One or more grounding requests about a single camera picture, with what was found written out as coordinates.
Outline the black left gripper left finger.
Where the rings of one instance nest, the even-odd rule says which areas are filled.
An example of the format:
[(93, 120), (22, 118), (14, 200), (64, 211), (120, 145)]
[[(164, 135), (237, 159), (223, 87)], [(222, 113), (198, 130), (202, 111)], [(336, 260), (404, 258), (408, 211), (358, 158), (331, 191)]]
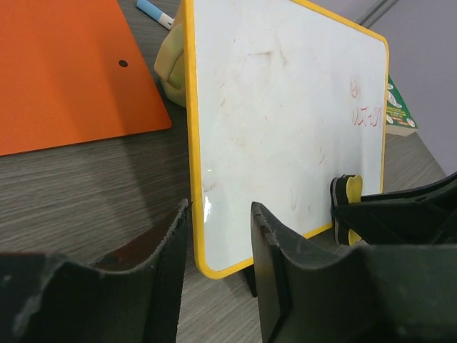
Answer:
[(189, 204), (93, 264), (63, 254), (1, 254), (3, 342), (174, 342)]

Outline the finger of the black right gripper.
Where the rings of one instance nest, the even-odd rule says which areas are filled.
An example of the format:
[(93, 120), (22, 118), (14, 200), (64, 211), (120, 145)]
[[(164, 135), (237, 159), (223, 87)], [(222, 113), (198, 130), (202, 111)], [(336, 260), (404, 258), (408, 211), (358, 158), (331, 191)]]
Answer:
[(368, 244), (455, 244), (456, 174), (414, 189), (362, 195), (334, 214)]

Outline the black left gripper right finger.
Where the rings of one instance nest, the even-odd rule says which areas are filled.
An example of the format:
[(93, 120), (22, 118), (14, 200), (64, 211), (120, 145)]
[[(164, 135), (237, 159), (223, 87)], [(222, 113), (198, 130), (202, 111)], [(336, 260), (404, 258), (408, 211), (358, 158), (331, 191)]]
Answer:
[(251, 205), (264, 342), (454, 342), (456, 247), (365, 245), (339, 255)]

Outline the yellow whiteboard eraser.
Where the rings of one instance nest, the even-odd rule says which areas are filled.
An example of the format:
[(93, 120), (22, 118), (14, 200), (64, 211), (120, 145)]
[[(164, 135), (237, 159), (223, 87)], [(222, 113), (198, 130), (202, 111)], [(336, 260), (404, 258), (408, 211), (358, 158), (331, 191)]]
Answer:
[(358, 174), (336, 177), (330, 183), (333, 238), (337, 244), (351, 246), (361, 240), (360, 236), (354, 230), (340, 223), (334, 211), (337, 206), (359, 203), (361, 201), (362, 191), (363, 179)]

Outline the yellow-framed whiteboard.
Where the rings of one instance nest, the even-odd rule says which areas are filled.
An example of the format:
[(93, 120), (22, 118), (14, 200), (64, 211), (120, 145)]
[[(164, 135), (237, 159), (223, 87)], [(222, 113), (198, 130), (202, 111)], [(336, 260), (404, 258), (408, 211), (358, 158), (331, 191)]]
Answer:
[(221, 279), (253, 262), (253, 202), (312, 237), (334, 177), (382, 191), (389, 49), (310, 1), (182, 7), (195, 261)]

